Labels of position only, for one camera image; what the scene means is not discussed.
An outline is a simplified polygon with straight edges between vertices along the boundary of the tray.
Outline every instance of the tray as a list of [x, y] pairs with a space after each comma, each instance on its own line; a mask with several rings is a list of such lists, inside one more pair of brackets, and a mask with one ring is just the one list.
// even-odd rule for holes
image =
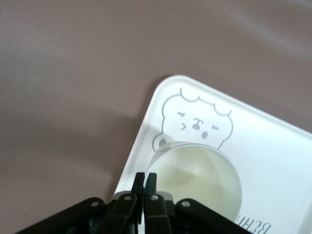
[[312, 233], [312, 134], [172, 76], [154, 92], [116, 192], [130, 190], [155, 150], [175, 140], [212, 146], [231, 159], [243, 190], [236, 224], [254, 234]]

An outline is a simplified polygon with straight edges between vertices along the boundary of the white cup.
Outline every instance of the white cup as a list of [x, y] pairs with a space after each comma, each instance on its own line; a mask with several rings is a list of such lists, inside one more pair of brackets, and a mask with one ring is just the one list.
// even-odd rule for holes
[[242, 202], [239, 176], [230, 160], [210, 146], [169, 142], [153, 155], [149, 173], [157, 173], [157, 191], [169, 192], [174, 203], [192, 198], [231, 221]]

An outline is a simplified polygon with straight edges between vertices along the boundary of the cartoon bear drawing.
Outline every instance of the cartoon bear drawing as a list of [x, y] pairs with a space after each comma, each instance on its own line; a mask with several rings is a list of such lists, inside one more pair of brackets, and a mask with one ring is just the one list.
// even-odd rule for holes
[[220, 149], [233, 131], [232, 111], [220, 113], [216, 106], [200, 97], [187, 99], [180, 89], [179, 94], [172, 95], [162, 105], [161, 132], [153, 139], [153, 150], [170, 141], [200, 143]]

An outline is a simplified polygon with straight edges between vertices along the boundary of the brown surface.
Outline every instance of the brown surface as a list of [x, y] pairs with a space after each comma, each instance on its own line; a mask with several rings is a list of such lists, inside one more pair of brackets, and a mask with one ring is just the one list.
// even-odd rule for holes
[[109, 201], [169, 75], [312, 132], [311, 15], [304, 0], [2, 0], [0, 232]]

